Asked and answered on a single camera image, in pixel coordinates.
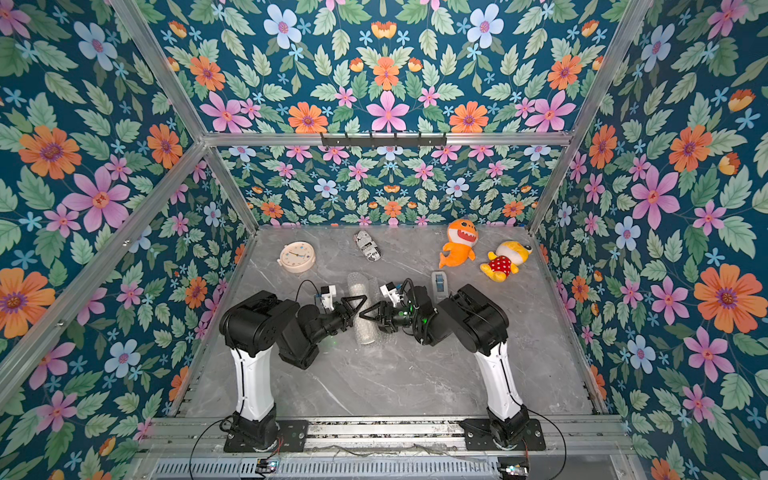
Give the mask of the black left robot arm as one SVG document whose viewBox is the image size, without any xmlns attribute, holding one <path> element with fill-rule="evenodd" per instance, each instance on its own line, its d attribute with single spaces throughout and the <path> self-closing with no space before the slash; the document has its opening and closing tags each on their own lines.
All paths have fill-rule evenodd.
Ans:
<svg viewBox="0 0 768 480">
<path fill-rule="evenodd" d="M 262 290 L 227 310 L 219 331 L 235 365 L 237 404 L 224 421 L 227 453 L 273 451 L 280 443 L 277 404 L 271 388 L 271 358 L 301 370 L 319 355 L 327 337 L 353 327 L 368 297 L 346 296 L 323 313 L 315 304 L 281 300 Z"/>
</svg>

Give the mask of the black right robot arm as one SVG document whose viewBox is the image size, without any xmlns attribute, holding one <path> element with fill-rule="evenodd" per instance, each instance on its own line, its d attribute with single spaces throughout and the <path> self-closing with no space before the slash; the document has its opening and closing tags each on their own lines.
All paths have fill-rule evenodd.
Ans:
<svg viewBox="0 0 768 480">
<path fill-rule="evenodd" d="M 466 284 L 434 302 L 426 287 L 406 280 L 393 298 L 362 310 L 360 317 L 375 323 L 384 333 L 407 332 L 425 346 L 455 336 L 478 363 L 494 443 L 509 449 L 523 439 L 530 414 L 513 379 L 508 354 L 509 319 L 476 287 Z"/>
</svg>

